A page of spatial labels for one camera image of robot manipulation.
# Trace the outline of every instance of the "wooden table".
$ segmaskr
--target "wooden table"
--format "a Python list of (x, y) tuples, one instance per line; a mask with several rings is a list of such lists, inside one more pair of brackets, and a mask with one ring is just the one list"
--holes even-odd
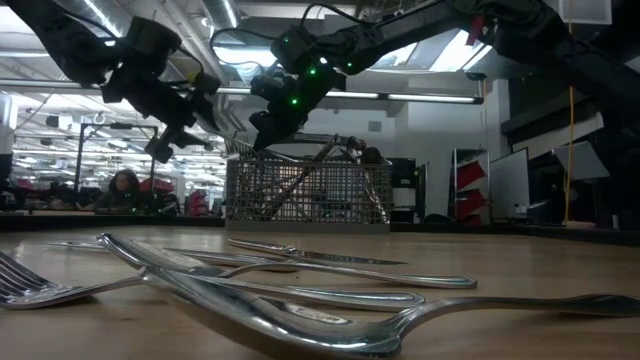
[[(229, 234), (224, 230), (193, 227), (5, 233), (0, 235), (0, 250), (65, 285), (89, 285), (134, 274), (108, 254), (42, 244), (90, 241), (99, 232), (108, 231), (158, 246), (241, 252), (225, 248), (224, 239)], [(410, 266), (376, 267), (378, 270), (464, 275), (479, 281), (477, 290), (417, 290), (431, 299), (474, 295), (565, 297), (599, 292), (640, 296), (638, 248), (498, 235), (233, 235), (286, 242), (308, 250), (411, 262)], [(240, 278), (337, 289), (384, 288), (375, 281), (311, 272), (255, 273)], [(360, 320), (389, 316), (315, 307)], [(265, 359), (190, 320), (146, 287), (107, 292), (93, 302), (69, 307), (0, 310), (0, 349), (3, 360)], [(404, 340), (400, 359), (436, 358), (640, 359), (640, 319), (505, 310), (457, 313), (422, 325)]]

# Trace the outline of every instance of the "butter knife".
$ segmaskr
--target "butter knife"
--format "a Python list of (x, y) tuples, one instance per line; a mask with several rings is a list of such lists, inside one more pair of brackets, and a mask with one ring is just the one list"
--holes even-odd
[(298, 250), (294, 246), (272, 244), (255, 240), (227, 239), (227, 244), (238, 248), (264, 252), (284, 256), (290, 259), (305, 261), (310, 263), (344, 262), (352, 264), (368, 264), (368, 265), (406, 265), (408, 263), (393, 260), (371, 259), (358, 256), (326, 254), (314, 251)]

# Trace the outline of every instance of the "robotic arm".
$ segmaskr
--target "robotic arm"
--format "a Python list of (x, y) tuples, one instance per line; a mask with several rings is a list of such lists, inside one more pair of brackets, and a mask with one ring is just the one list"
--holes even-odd
[[(217, 78), (200, 72), (186, 97), (158, 79), (181, 44), (170, 29), (135, 17), (126, 37), (100, 39), (52, 0), (4, 2), (71, 80), (100, 85), (105, 102), (127, 99), (143, 116), (167, 124), (145, 149), (157, 160), (171, 157), (170, 143), (206, 145), (184, 132), (196, 119), (218, 129), (213, 106), (204, 98), (219, 88)], [(284, 71), (272, 66), (251, 82), (251, 93), (269, 102), (266, 111), (249, 119), (259, 131), (256, 150), (295, 133), (332, 88), (345, 90), (346, 75), (364, 71), (392, 50), (454, 28), (467, 30), (470, 44), (492, 45), (502, 56), (553, 72), (607, 104), (626, 110), (640, 103), (640, 74), (569, 34), (542, 0), (432, 0), (386, 21), (357, 22), (322, 36), (301, 23), (274, 41), (271, 52)], [(117, 40), (116, 45), (107, 46), (105, 40)]]
[(460, 28), (492, 45), (502, 56), (554, 72), (580, 92), (623, 109), (640, 101), (640, 74), (571, 34), (542, 0), (435, 0), (380, 23), (360, 23), (315, 36), (303, 25), (271, 46), (288, 74), (272, 67), (254, 78), (251, 92), (269, 101), (251, 116), (262, 149), (297, 131), (308, 113), (344, 77), (357, 74), (386, 53), (450, 29)]
[[(167, 124), (162, 136), (153, 138), (145, 148), (156, 160), (169, 160), (173, 155), (170, 143), (179, 147), (208, 145), (184, 132), (184, 126), (193, 126), (198, 118), (218, 129), (213, 105), (204, 95), (214, 94), (220, 81), (200, 72), (183, 97), (172, 84), (158, 79), (169, 55), (180, 49), (178, 34), (157, 22), (134, 17), (126, 37), (104, 39), (51, 0), (5, 2), (33, 29), (69, 79), (83, 87), (99, 85), (105, 103), (127, 99), (144, 117), (154, 116)], [(115, 45), (107, 46), (108, 40)]]

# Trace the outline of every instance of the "red object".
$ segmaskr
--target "red object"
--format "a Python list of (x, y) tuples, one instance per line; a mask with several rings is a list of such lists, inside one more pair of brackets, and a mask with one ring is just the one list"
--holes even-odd
[(469, 31), (469, 37), (467, 38), (467, 46), (473, 46), (478, 40), (482, 27), (484, 26), (484, 16), (476, 16), (471, 23), (471, 31)]
[[(162, 181), (160, 179), (153, 179), (153, 189), (156, 191), (166, 191), (171, 192), (175, 189), (172, 183), (167, 181)], [(145, 179), (140, 183), (140, 191), (150, 191), (151, 190), (151, 178)]]
[(16, 181), (16, 184), (18, 185), (19, 188), (23, 188), (23, 189), (33, 189), (33, 183), (31, 183), (31, 181), (27, 180), (27, 179), (18, 179)]
[(466, 218), (469, 214), (487, 203), (487, 200), (478, 189), (459, 192), (458, 199), (460, 199), (458, 200), (458, 210), (456, 214), (456, 219), (458, 220)]
[(196, 190), (189, 194), (189, 215), (203, 216), (209, 214), (209, 201), (207, 192), (204, 190)]
[(478, 161), (463, 165), (458, 168), (458, 188), (456, 190), (460, 191), (484, 176), (484, 170)]

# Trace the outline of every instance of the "wire dish rack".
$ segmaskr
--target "wire dish rack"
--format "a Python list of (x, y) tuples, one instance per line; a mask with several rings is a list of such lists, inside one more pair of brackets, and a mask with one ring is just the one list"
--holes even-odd
[[(388, 165), (346, 161), (231, 160), (227, 226), (256, 231), (387, 232), (392, 203), (389, 175)], [(341, 227), (325, 226), (329, 224)]]

